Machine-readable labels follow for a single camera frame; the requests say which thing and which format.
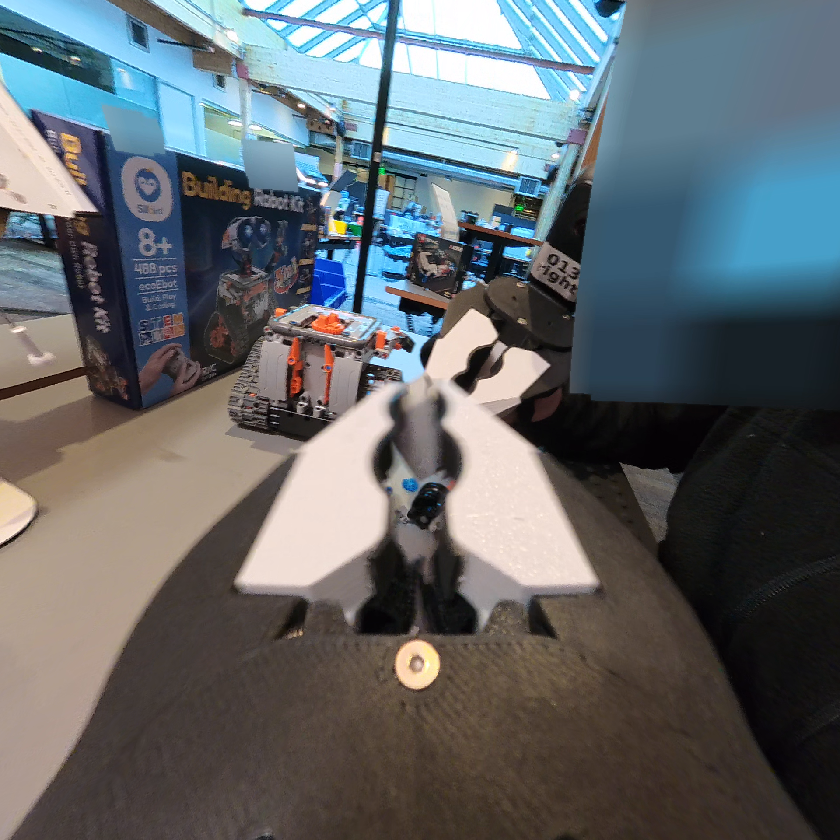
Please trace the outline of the tall wooden table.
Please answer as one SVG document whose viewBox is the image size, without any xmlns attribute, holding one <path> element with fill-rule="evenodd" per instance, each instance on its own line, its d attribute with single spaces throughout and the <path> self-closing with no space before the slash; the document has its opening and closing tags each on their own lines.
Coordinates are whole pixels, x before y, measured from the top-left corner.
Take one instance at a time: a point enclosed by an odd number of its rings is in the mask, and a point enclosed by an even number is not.
<svg viewBox="0 0 840 840">
<path fill-rule="evenodd" d="M 490 283 L 498 275 L 506 247 L 524 248 L 536 246 L 539 248 L 543 244 L 542 240 L 520 237 L 491 227 L 483 227 L 463 221 L 458 222 L 458 228 L 462 232 L 461 241 L 465 245 L 473 245 L 476 240 L 491 242 L 490 257 L 488 258 L 488 265 L 484 276 L 484 282 L 486 284 Z"/>
</svg>

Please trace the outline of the person's right hand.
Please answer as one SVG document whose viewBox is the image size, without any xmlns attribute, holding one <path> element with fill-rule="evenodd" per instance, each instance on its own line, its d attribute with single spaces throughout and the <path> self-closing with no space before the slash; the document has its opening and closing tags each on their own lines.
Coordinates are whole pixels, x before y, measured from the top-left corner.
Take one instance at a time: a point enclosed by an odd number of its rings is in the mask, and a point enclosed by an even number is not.
<svg viewBox="0 0 840 840">
<path fill-rule="evenodd" d="M 564 391 L 565 387 L 562 385 L 550 392 L 524 399 L 518 407 L 518 422 L 536 424 L 551 417 L 560 407 Z"/>
</svg>

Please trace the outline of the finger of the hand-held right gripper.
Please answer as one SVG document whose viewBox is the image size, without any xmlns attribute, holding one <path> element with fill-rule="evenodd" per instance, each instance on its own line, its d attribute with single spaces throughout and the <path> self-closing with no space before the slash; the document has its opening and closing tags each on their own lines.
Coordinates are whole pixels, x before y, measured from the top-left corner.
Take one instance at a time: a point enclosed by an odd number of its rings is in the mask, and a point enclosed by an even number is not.
<svg viewBox="0 0 840 840">
<path fill-rule="evenodd" d="M 490 413 L 504 417 L 522 402 L 522 395 L 550 369 L 539 353 L 493 343 L 474 354 L 486 356 L 473 382 L 470 398 Z"/>
<path fill-rule="evenodd" d="M 436 383 L 462 381 L 460 387 L 469 394 L 501 394 L 497 383 L 501 360 L 497 328 L 487 316 L 470 309 L 434 344 L 420 393 L 433 394 Z"/>
</svg>

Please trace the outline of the white sign board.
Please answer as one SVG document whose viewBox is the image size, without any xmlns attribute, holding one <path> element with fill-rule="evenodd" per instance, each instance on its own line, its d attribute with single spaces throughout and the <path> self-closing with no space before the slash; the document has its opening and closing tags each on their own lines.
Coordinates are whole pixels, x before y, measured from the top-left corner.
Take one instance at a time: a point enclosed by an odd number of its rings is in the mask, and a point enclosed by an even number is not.
<svg viewBox="0 0 840 840">
<path fill-rule="evenodd" d="M 429 181 L 430 196 L 434 199 L 436 213 L 440 216 L 440 237 L 447 241 L 459 241 L 459 222 L 451 195 L 443 187 Z"/>
</svg>

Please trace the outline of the person's black jacket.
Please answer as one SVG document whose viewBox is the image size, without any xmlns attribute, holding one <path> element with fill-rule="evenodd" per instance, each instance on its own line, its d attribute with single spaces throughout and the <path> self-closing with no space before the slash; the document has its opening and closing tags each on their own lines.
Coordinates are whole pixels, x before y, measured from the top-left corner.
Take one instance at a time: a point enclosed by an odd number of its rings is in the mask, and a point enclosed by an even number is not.
<svg viewBox="0 0 840 840">
<path fill-rule="evenodd" d="M 838 412 L 728 409 L 681 477 L 659 556 L 784 787 L 838 838 Z"/>
</svg>

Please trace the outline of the black pole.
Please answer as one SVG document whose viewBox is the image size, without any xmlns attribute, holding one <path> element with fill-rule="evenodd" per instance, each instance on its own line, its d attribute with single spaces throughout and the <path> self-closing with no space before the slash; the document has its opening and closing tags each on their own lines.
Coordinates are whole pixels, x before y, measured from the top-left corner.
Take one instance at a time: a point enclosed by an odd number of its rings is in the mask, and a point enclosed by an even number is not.
<svg viewBox="0 0 840 840">
<path fill-rule="evenodd" d="M 392 64 L 396 45 L 396 32 L 401 9 L 400 1 L 389 1 L 385 27 L 383 58 L 380 71 L 380 83 L 377 94 L 374 131 L 371 145 L 371 160 L 369 178 L 364 201 L 364 217 L 360 237 L 360 252 L 358 258 L 355 286 L 353 290 L 352 312 L 361 313 L 364 303 L 364 282 L 374 230 L 374 210 L 378 180 L 382 164 L 383 134 L 386 123 L 388 100 L 392 82 Z"/>
</svg>

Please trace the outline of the low wooden table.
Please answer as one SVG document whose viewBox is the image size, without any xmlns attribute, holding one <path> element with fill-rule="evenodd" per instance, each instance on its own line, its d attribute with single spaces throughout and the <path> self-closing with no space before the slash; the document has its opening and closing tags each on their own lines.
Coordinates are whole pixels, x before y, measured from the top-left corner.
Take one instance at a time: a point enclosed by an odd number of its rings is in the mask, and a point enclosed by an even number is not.
<svg viewBox="0 0 840 840">
<path fill-rule="evenodd" d="M 451 299 L 416 286 L 408 280 L 400 280 L 385 286 L 385 292 L 400 299 L 400 312 L 411 315 L 429 314 L 434 319 L 441 319 Z"/>
</svg>

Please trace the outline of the grey brick connector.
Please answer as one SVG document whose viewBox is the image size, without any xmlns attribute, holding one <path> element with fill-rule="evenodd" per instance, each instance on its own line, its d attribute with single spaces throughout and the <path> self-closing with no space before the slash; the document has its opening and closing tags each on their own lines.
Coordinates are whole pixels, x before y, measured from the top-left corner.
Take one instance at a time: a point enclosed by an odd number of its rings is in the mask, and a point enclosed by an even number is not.
<svg viewBox="0 0 840 840">
<path fill-rule="evenodd" d="M 445 400 L 426 374 L 415 379 L 392 407 L 392 445 L 418 480 L 443 470 L 448 462 L 442 417 Z"/>
</svg>

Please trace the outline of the black toy car box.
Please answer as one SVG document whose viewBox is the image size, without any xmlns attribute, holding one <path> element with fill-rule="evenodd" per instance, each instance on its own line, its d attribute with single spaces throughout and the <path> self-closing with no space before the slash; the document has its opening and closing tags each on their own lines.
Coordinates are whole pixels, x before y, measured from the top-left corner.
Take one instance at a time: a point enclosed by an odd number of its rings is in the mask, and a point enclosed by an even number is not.
<svg viewBox="0 0 840 840">
<path fill-rule="evenodd" d="M 445 298 L 458 293 L 473 256 L 472 245 L 430 234 L 414 237 L 406 279 Z"/>
</svg>

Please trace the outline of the white book stand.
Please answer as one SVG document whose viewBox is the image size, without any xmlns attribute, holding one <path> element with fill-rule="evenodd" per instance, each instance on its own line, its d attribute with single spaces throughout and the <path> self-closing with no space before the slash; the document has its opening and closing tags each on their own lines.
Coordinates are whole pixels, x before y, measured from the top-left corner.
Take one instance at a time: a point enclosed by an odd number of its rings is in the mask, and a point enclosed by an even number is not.
<svg viewBox="0 0 840 840">
<path fill-rule="evenodd" d="M 1 320 L 6 323 L 12 334 L 16 335 L 24 346 L 27 361 L 38 367 L 55 362 L 53 353 L 41 351 L 32 340 L 26 327 L 18 324 L 1 310 Z M 35 520 L 38 514 L 36 499 L 1 478 L 1 545 L 11 542 Z"/>
</svg>

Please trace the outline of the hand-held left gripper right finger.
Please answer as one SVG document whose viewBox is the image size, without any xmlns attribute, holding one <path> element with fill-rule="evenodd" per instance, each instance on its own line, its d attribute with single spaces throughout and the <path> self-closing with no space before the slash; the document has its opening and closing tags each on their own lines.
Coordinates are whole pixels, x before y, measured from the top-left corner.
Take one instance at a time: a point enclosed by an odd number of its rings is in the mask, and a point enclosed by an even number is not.
<svg viewBox="0 0 840 840">
<path fill-rule="evenodd" d="M 465 563 L 459 589 L 478 624 L 499 602 L 594 592 L 600 582 L 539 451 L 451 382 L 445 432 L 461 457 L 447 530 Z"/>
</svg>

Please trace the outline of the person's right forearm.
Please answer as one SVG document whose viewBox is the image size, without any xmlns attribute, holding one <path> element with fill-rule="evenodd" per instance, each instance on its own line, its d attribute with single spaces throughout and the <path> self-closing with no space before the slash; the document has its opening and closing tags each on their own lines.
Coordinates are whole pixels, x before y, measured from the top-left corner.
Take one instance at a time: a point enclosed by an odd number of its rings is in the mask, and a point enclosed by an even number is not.
<svg viewBox="0 0 840 840">
<path fill-rule="evenodd" d="M 567 395 L 549 419 L 544 447 L 558 459 L 680 473 L 726 411 L 725 406 Z"/>
</svg>

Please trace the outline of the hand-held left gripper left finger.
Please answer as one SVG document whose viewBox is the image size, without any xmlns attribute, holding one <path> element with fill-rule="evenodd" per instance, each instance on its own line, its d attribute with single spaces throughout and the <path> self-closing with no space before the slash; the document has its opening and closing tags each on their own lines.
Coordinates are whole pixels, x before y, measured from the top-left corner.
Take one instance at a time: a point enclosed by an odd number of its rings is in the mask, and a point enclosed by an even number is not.
<svg viewBox="0 0 840 840">
<path fill-rule="evenodd" d="M 301 447 L 234 580 L 238 592 L 337 603 L 354 623 L 374 591 L 369 560 L 389 533 L 375 455 L 402 393 L 389 384 Z"/>
</svg>

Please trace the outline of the grey orange tracked toy robot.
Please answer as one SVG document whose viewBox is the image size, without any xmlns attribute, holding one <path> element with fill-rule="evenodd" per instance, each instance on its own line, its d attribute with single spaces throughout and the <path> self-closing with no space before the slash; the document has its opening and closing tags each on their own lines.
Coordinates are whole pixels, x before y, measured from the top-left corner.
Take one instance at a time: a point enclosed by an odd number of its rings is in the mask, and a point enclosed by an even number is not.
<svg viewBox="0 0 840 840">
<path fill-rule="evenodd" d="M 308 439 L 403 374 L 381 364 L 415 340 L 377 318 L 324 306 L 278 308 L 250 351 L 227 403 L 231 421 Z"/>
</svg>

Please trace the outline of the white instruction booklet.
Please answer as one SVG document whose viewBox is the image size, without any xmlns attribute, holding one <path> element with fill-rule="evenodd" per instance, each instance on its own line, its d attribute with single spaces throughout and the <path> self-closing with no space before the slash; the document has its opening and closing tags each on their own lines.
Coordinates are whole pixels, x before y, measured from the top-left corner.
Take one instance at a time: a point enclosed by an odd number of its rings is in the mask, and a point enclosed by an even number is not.
<svg viewBox="0 0 840 840">
<path fill-rule="evenodd" d="M 74 217 L 97 208 L 1 86 L 1 208 Z"/>
</svg>

